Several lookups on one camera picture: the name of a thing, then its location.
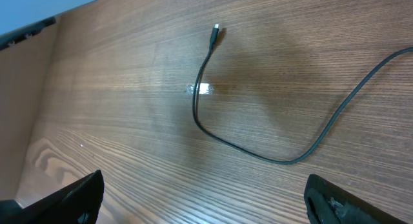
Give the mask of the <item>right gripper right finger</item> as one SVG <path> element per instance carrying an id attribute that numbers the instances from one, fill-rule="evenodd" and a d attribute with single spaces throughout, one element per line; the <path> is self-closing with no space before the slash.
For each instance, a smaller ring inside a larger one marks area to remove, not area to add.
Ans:
<path id="1" fill-rule="evenodd" d="M 406 224 L 316 174 L 303 197 L 311 224 Z"/>

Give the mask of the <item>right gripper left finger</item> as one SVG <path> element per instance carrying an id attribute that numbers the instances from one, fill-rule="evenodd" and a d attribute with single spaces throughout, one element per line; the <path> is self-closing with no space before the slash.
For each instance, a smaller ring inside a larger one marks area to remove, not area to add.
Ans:
<path id="1" fill-rule="evenodd" d="M 22 208 L 13 199 L 1 201 L 1 223 L 95 224 L 105 183 L 97 170 L 53 194 Z"/>

